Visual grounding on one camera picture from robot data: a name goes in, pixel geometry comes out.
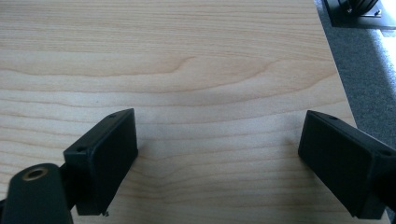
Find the black object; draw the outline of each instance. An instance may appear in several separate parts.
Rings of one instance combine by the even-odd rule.
[[[306,113],[299,155],[353,217],[396,209],[396,152],[338,118]]]
[[[61,168],[43,163],[14,175],[0,223],[72,223],[74,205],[79,215],[105,215],[137,152],[134,110],[107,116],[64,151]]]
[[[390,15],[381,0],[324,0],[332,26],[363,29],[396,29],[396,15]]]

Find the wooden table surface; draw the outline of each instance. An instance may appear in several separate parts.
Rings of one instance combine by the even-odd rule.
[[[76,223],[389,223],[298,158],[307,109],[354,123],[312,0],[0,2],[0,198],[130,107],[140,155]]]

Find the wooden desk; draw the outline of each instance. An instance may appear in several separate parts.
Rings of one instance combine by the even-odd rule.
[[[0,2],[0,198],[129,107],[140,156],[76,223],[376,223],[297,156],[307,109],[354,123],[312,0]]]

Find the clamp jaw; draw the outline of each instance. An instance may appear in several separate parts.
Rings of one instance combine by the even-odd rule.
[[[0,202],[0,223],[73,223],[79,215],[107,215],[107,208],[137,157],[134,110],[102,119],[64,151],[61,167],[43,163],[10,181]]]

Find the gray carpet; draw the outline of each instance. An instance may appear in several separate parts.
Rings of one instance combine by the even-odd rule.
[[[394,32],[332,27],[322,0],[315,3],[358,128],[396,148],[396,69],[382,45]]]

